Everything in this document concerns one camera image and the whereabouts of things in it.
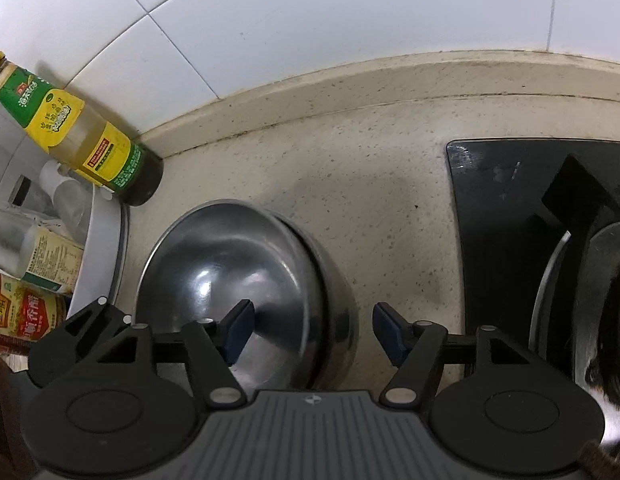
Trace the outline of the black gas stove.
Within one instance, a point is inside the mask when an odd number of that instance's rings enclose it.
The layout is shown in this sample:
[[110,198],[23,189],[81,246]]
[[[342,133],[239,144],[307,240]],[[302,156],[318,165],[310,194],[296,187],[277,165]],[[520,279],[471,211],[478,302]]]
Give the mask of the black gas stove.
[[491,324],[620,406],[620,142],[445,149],[467,333]]

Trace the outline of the yellow green label bottle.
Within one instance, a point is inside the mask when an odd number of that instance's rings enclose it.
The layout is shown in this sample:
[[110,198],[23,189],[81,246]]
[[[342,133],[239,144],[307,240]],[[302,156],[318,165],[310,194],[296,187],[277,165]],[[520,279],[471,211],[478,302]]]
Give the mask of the yellow green label bottle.
[[140,206],[161,182],[160,157],[134,142],[82,99],[25,70],[0,52],[0,105],[48,155]]

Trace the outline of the white rotating condiment tray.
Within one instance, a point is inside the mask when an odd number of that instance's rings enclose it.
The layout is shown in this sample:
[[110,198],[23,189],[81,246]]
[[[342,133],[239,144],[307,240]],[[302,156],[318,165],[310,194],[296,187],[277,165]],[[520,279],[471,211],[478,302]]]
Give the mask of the white rotating condiment tray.
[[128,211],[116,196],[63,169],[0,111],[0,208],[84,246],[69,315],[116,299],[126,252]]

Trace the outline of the steel bowl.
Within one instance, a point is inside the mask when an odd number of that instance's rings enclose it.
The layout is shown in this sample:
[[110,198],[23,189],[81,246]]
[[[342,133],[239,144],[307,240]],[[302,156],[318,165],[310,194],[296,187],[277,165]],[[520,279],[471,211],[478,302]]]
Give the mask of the steel bowl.
[[247,392],[308,389],[322,354],[322,282],[299,237],[273,212],[214,200],[180,219],[142,270],[134,318],[158,334],[255,306],[255,330],[232,372]]
[[297,375],[293,388],[333,390],[347,376],[359,341],[359,308],[350,283],[327,249],[299,224],[275,212],[309,254],[319,278],[322,307],[311,324],[315,336],[313,359],[306,378]]

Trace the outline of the clear white label bottle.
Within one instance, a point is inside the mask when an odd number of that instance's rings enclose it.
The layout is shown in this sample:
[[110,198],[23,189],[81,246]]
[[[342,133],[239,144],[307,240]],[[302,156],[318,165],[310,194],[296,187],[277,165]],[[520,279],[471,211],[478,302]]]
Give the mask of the clear white label bottle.
[[0,270],[20,281],[72,295],[84,249],[33,219],[0,208]]

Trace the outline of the yellow label vinegar bottle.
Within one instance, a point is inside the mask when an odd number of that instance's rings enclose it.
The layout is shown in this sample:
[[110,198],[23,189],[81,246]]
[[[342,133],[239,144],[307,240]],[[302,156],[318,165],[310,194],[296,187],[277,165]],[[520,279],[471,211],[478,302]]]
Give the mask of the yellow label vinegar bottle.
[[67,315],[67,300],[0,273],[0,348],[26,353]]

